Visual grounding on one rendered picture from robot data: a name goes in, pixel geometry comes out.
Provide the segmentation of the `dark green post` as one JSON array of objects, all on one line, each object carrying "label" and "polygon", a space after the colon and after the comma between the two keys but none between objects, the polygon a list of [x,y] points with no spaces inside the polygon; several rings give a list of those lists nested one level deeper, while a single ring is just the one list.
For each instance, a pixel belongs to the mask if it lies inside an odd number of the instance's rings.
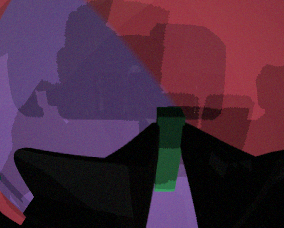
[{"label": "dark green post", "polygon": [[159,155],[157,173],[154,175],[154,191],[174,191],[186,115],[181,108],[157,108],[156,123],[159,126]]}]

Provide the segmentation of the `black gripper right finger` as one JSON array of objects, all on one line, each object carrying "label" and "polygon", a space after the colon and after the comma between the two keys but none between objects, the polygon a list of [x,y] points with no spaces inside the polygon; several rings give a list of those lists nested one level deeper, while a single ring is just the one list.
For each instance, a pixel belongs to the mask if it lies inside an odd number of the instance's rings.
[{"label": "black gripper right finger", "polygon": [[181,149],[198,228],[239,228],[284,181],[284,150],[253,156],[188,123]]}]

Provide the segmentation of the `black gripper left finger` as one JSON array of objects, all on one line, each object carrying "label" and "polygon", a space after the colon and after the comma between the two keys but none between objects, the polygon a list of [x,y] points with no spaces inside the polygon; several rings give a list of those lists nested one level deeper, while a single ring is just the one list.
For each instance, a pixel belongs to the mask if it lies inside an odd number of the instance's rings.
[{"label": "black gripper left finger", "polygon": [[34,196],[116,214],[121,228],[146,228],[158,155],[152,123],[105,159],[22,148],[14,163]]}]

